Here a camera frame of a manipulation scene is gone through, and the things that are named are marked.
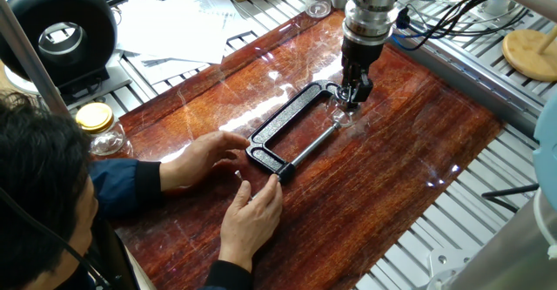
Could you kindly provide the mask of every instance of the hand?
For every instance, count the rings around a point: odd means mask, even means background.
[[[219,260],[252,271],[252,257],[272,236],[282,213],[282,188],[279,177],[272,175],[258,196],[248,204],[252,187],[242,182],[236,198],[226,211],[220,229]]]
[[[199,137],[176,159],[160,165],[162,191],[198,183],[221,159],[236,159],[231,150],[244,150],[250,142],[230,132],[211,132]]]

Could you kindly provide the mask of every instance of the black hair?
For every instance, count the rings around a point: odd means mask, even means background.
[[[77,224],[90,138],[70,116],[19,93],[0,93],[0,186],[66,241]],[[63,248],[0,200],[0,288],[19,289],[59,265]]]

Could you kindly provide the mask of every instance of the table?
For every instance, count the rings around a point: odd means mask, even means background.
[[[340,25],[302,14],[121,118],[135,157],[169,159],[216,130],[248,136],[313,80],[341,78]],[[372,65],[362,115],[322,145],[284,186],[284,212],[256,255],[256,289],[349,289],[500,131],[489,111],[391,46]],[[331,123],[316,106],[273,143],[289,160]],[[198,189],[115,223],[160,289],[203,284],[239,169],[256,192],[267,173],[238,160]]]

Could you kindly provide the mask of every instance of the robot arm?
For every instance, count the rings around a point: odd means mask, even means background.
[[[557,21],[557,0],[514,0]],[[392,34],[399,14],[396,0],[332,0],[335,8],[345,8],[342,44],[342,85],[337,98],[355,109],[372,91],[367,77],[369,66],[379,58],[383,44]]]

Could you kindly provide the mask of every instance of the papers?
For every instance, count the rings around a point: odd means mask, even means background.
[[[117,49],[220,64],[226,44],[226,16],[188,7],[170,0],[130,0],[122,7]]]
[[[225,34],[231,39],[250,34],[247,22],[240,16],[230,0],[190,0],[200,12],[209,14],[224,14],[228,17],[225,22]]]
[[[220,64],[226,40],[251,32],[230,0],[129,0],[120,9],[117,49],[150,84]]]
[[[126,53],[136,70],[153,85],[197,69],[204,63],[177,59],[161,59],[149,55]]]

